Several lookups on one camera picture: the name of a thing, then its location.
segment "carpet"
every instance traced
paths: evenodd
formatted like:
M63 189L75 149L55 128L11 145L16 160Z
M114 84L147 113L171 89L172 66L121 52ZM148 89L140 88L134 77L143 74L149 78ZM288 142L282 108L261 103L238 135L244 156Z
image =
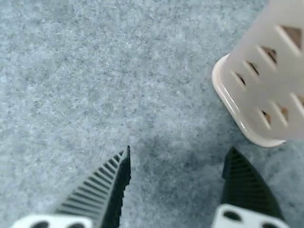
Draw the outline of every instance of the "carpet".
M131 147L121 228L209 228L234 145L303 227L304 142L240 132L211 71L265 0L0 0L0 220Z

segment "mounting hole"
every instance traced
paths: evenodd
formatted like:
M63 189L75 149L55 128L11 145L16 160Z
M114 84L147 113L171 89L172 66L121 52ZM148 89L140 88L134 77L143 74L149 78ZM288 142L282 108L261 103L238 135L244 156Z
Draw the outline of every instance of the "mounting hole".
M241 217L233 211L225 211L223 215L224 215L224 217L234 220L234 221L239 221L239 222L242 221Z
M279 227L271 223L264 223L263 228L279 228Z
M31 228L48 228L48 222L41 221L41 222L35 223Z
M67 228L85 228L85 226L81 223L75 223L75 224L72 224L71 226L69 226Z

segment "ridged rubber pad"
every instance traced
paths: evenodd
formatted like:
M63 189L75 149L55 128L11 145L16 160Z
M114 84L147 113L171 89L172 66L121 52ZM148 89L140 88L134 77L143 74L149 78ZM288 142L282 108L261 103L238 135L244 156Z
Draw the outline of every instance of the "ridged rubber pad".
M117 228L124 189L130 179L128 146L75 187L55 209L55 213L89 217L95 228Z
M263 178L235 148L225 158L225 186L221 203L235 205L284 220L280 207Z

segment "white plastic basket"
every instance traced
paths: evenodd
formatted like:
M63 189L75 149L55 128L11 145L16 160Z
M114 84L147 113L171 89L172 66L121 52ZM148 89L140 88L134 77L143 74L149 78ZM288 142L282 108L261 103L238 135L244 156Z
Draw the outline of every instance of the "white plastic basket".
M304 0L270 0L212 82L243 134L264 147L304 138Z

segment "floor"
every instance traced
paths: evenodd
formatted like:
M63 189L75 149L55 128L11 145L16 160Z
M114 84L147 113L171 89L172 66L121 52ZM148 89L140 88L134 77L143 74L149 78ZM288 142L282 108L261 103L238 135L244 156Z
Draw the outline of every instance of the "floor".
M0 0L0 220L130 145L121 228L210 228L235 145L304 221L304 142L250 143L211 71L266 0Z

